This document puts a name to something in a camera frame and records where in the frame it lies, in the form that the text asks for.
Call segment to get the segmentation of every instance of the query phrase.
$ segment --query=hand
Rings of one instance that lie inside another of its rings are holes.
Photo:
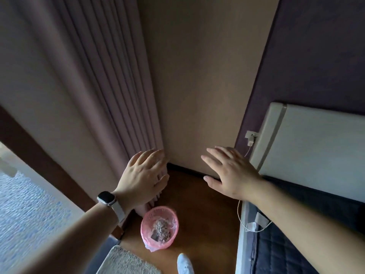
[[[148,203],[166,187],[169,175],[164,175],[161,180],[157,175],[167,161],[163,149],[139,152],[130,159],[113,192],[125,212]]]
[[[208,185],[231,198],[253,200],[256,188],[264,180],[250,162],[233,148],[216,146],[207,148],[207,151],[213,158],[203,155],[202,160],[221,178],[220,182],[204,176]]]

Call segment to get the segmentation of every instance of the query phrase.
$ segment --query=floor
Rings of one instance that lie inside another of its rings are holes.
[[[179,219],[179,233],[165,250],[151,253],[140,236],[142,218],[134,214],[121,240],[121,246],[164,274],[176,274],[180,253],[189,256],[196,274],[234,273],[240,222],[237,200],[209,188],[203,179],[169,171],[170,180],[157,205],[173,208]]]

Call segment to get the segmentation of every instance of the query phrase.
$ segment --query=bed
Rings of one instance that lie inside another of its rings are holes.
[[[364,232],[365,117],[272,103],[250,162],[294,198]],[[244,202],[243,224],[257,211]],[[240,227],[235,273],[317,272],[272,223],[260,233]]]

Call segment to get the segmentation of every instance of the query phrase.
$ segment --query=dark blue mattress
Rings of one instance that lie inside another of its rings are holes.
[[[323,214],[341,221],[351,229],[364,233],[364,204],[322,191],[265,177],[294,198]],[[316,274],[318,273],[272,223],[254,234],[251,274]]]

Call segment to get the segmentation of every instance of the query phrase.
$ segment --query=white watch band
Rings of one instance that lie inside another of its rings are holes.
[[[118,217],[119,223],[123,221],[125,213],[121,208],[121,205],[118,203],[118,201],[115,201],[114,204],[111,205],[111,207],[114,210],[116,216]]]

